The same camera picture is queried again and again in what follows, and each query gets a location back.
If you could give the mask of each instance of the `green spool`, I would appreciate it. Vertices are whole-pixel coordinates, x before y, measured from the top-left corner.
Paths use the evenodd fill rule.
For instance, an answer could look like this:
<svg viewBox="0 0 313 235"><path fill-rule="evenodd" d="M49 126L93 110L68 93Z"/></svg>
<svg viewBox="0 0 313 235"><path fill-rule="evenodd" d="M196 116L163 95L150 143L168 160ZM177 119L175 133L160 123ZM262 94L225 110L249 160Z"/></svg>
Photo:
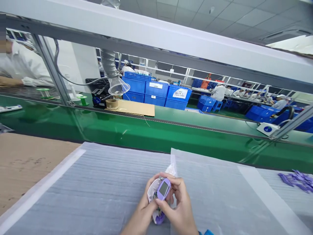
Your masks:
<svg viewBox="0 0 313 235"><path fill-rule="evenodd" d="M89 105L89 103L87 103L87 102L85 101L85 99L87 98L87 96L77 96L77 98L79 98L79 99L81 100L81 103L79 103L79 105L81 105L81 106L87 106L87 105Z"/></svg>
<svg viewBox="0 0 313 235"><path fill-rule="evenodd" d="M53 98L53 96L49 94L49 88L37 88L36 90L40 91L40 93L42 94L42 96L40 97L41 99L47 100Z"/></svg>

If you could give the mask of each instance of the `tape roll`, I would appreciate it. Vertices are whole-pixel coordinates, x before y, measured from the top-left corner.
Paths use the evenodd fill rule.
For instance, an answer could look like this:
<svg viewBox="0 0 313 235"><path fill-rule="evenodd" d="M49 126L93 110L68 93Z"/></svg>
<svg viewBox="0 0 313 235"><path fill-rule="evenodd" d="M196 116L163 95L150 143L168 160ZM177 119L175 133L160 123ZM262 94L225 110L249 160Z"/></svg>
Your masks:
<svg viewBox="0 0 313 235"><path fill-rule="evenodd" d="M118 109L117 100L109 99L109 100L106 100L105 102L107 104L107 109L110 109L110 110Z"/></svg>

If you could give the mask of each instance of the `ceiling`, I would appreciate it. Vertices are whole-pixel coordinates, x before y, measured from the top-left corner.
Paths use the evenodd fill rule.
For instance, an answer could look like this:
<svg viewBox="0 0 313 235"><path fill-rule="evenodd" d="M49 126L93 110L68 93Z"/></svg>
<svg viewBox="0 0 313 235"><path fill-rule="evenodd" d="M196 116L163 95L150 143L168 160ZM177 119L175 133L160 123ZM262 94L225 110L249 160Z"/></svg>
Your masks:
<svg viewBox="0 0 313 235"><path fill-rule="evenodd" d="M121 0L120 9L261 44L303 35L303 30L313 34L312 5L299 0Z"/></svg>

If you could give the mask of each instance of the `hand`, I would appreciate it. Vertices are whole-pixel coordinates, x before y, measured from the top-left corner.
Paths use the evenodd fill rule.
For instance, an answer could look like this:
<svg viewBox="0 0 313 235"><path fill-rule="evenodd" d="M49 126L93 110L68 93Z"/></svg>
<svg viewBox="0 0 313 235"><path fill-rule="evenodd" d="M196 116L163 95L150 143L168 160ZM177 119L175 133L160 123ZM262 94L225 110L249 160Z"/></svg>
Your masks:
<svg viewBox="0 0 313 235"><path fill-rule="evenodd" d="M22 86L24 83L20 79L0 76L0 86Z"/></svg>
<svg viewBox="0 0 313 235"><path fill-rule="evenodd" d="M148 189L153 183L154 180L159 178L160 173L153 176L148 180L146 184L146 189L144 190L143 196L132 215L130 221L123 229L121 235L144 235L148 229L148 226L151 222L152 214L157 209L157 204L155 200L149 203L148 201Z"/></svg>
<svg viewBox="0 0 313 235"><path fill-rule="evenodd" d="M160 173L161 177L169 179L171 189L166 197L173 203L173 194L175 194L177 206L172 209L166 201L156 199L156 203L168 217L171 224L174 225L179 235L199 235L195 220L192 215L190 197L186 189L183 178L175 178L167 173Z"/></svg>

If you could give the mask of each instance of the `crate label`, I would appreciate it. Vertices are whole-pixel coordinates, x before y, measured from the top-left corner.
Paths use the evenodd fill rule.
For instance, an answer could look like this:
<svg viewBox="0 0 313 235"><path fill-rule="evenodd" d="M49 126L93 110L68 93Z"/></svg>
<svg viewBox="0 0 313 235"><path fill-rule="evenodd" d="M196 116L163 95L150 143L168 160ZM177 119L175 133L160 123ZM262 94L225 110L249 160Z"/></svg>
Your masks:
<svg viewBox="0 0 313 235"><path fill-rule="evenodd" d="M174 92L173 97L185 99L187 96L187 92L188 92L188 90L180 88Z"/></svg>
<svg viewBox="0 0 313 235"><path fill-rule="evenodd" d="M149 86L150 87L155 87L155 88L160 88L160 89L163 88L163 85L159 84L159 83L149 83Z"/></svg>

